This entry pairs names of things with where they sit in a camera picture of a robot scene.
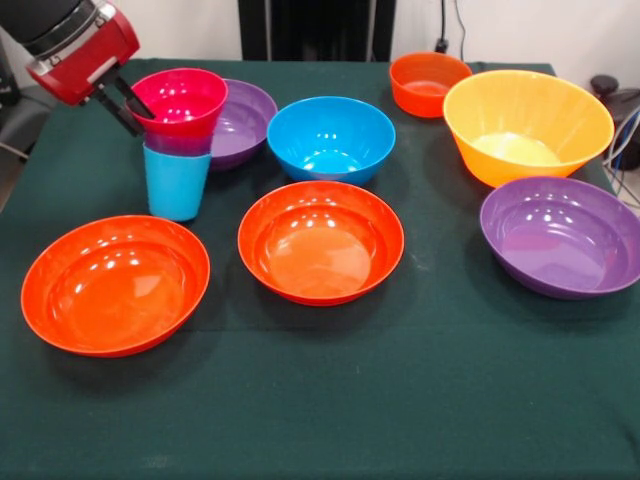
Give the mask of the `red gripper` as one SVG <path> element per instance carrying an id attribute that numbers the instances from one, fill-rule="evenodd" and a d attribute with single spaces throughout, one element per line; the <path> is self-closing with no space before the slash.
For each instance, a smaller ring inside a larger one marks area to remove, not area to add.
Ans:
<path id="1" fill-rule="evenodd" d="M 28 73 L 48 93 L 77 105 L 94 92 L 94 98 L 132 136 L 143 134 L 141 124 L 124 107 L 102 89 L 95 90 L 108 72 L 122 67 L 140 48 L 131 23 L 113 4 L 78 3 L 25 48 L 33 57 Z M 123 78 L 116 76 L 114 85 L 133 113 L 155 118 Z"/>

